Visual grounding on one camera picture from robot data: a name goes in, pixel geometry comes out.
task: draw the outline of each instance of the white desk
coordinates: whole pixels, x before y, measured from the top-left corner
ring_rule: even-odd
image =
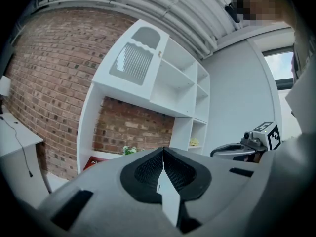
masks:
[[[35,148],[35,145],[43,140],[22,125],[7,108],[3,107],[3,112],[0,116],[17,131],[17,138],[23,145],[33,177],[29,176],[22,148],[15,138],[15,131],[1,119],[0,168],[15,196],[37,208],[49,195],[41,175]]]

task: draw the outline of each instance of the small white box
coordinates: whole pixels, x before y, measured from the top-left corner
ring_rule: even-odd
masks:
[[[261,140],[268,151],[277,149],[281,145],[281,136],[276,122],[264,122],[252,130],[253,137]]]

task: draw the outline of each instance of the white shelving unit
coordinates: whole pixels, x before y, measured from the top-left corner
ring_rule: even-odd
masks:
[[[208,72],[161,29],[138,20],[113,45],[97,69],[80,116],[78,173],[90,156],[113,154],[92,150],[100,104],[109,96],[176,117],[170,147],[202,154],[209,115]],[[189,147],[190,138],[200,141]]]

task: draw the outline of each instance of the red object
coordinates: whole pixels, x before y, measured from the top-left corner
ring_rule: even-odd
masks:
[[[102,162],[102,161],[105,161],[105,160],[108,160],[108,159],[103,159],[103,158],[98,158],[98,157],[91,156],[83,170],[93,166],[94,164],[98,164],[99,162]]]

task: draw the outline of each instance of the window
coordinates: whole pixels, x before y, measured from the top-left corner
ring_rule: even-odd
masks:
[[[291,71],[293,48],[267,51],[263,55],[270,67],[278,90],[291,89],[293,87],[293,74]]]

